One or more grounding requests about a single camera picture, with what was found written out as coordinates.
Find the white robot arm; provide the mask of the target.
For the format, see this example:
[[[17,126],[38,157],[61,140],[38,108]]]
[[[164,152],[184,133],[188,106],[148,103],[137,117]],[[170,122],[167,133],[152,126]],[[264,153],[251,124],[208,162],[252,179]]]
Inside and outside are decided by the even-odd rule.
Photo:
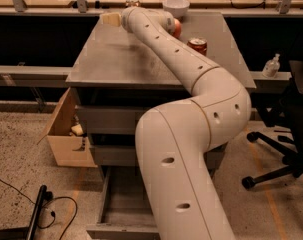
[[[161,240],[235,240],[211,176],[206,152],[247,125],[251,100],[229,71],[173,35],[168,12],[129,7],[106,13],[147,45],[190,96],[143,114],[135,131],[139,168]]]

